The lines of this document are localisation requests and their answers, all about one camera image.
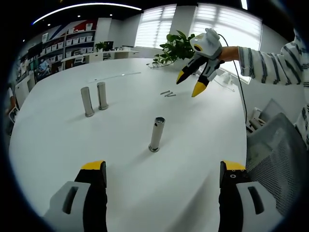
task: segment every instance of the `gray mesh chair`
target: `gray mesh chair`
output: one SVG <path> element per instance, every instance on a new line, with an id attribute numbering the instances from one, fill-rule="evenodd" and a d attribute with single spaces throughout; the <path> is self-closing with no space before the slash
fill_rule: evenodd
<path id="1" fill-rule="evenodd" d="M 305 143 L 280 113 L 247 138 L 246 169 L 276 199 L 284 216 L 297 198 L 308 170 Z"/>

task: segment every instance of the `green leaves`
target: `green leaves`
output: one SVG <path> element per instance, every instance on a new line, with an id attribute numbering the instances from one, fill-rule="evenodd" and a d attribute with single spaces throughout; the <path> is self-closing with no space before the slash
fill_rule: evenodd
<path id="1" fill-rule="evenodd" d="M 179 35 L 168 34 L 166 36 L 167 43 L 161 44 L 163 54 L 155 55 L 153 65 L 160 67 L 162 64 L 170 64 L 177 59 L 191 58 L 194 50 L 190 45 L 190 39 L 195 35 L 191 34 L 188 38 L 181 31 L 177 31 Z"/>
<path id="2" fill-rule="evenodd" d="M 195 34 L 191 34 L 189 37 L 188 37 L 188 41 L 190 41 L 192 38 L 195 37 Z"/>
<path id="3" fill-rule="evenodd" d="M 177 31 L 180 35 L 180 37 L 183 39 L 183 41 L 186 41 L 187 40 L 187 37 L 185 34 L 183 34 L 180 30 Z"/>

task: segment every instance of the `chair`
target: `chair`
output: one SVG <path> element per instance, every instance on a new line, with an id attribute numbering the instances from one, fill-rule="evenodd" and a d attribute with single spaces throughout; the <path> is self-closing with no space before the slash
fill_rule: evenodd
<path id="1" fill-rule="evenodd" d="M 283 113 L 247 137 L 248 175 L 274 196 L 283 216 L 297 198 L 308 166 L 306 145 Z"/>
<path id="2" fill-rule="evenodd" d="M 85 63 L 85 57 L 75 58 L 73 67 L 82 65 Z"/>
<path id="3" fill-rule="evenodd" d="M 9 119 L 11 122 L 13 122 L 15 124 L 15 119 L 16 116 L 19 113 L 19 109 L 17 108 L 17 106 L 15 105 L 15 107 L 9 112 Z"/>
<path id="4" fill-rule="evenodd" d="M 272 119 L 279 113 L 285 113 L 283 108 L 273 99 L 270 99 L 264 110 L 253 113 L 253 116 L 249 119 L 249 124 L 247 124 L 248 129 L 253 131 L 261 128 L 266 122 Z"/>

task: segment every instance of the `computer monitor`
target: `computer monitor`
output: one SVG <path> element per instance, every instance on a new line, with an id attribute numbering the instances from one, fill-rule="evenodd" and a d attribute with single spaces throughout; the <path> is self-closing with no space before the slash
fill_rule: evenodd
<path id="1" fill-rule="evenodd" d="M 105 41 L 104 43 L 107 45 L 105 51 L 111 51 L 114 45 L 114 41 Z"/>

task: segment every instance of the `black cable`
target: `black cable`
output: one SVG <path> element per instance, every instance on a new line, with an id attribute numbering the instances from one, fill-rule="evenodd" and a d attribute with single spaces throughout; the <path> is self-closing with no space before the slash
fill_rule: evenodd
<path id="1" fill-rule="evenodd" d="M 221 34 L 218 34 L 218 35 L 220 35 L 220 36 L 224 39 L 224 41 L 225 41 L 225 43 L 226 43 L 226 46 L 228 46 L 227 41 L 226 41 L 226 39 L 223 37 L 223 35 L 221 35 Z M 243 96 L 243 90 L 242 90 L 241 80 L 240 80 L 240 77 L 239 77 L 239 74 L 238 74 L 238 70 L 237 70 L 235 61 L 233 61 L 233 63 L 234 63 L 234 66 L 235 66 L 235 69 L 236 69 L 236 73 L 237 73 L 237 77 L 238 77 L 239 84 L 240 84 L 240 89 L 241 89 L 243 104 L 244 104 L 244 106 L 245 106 L 245 115 L 246 115 L 246 116 L 245 116 L 245 118 L 246 118 L 245 123 L 247 123 L 247 106 L 246 106 L 246 102 L 245 102 L 245 97 Z"/>

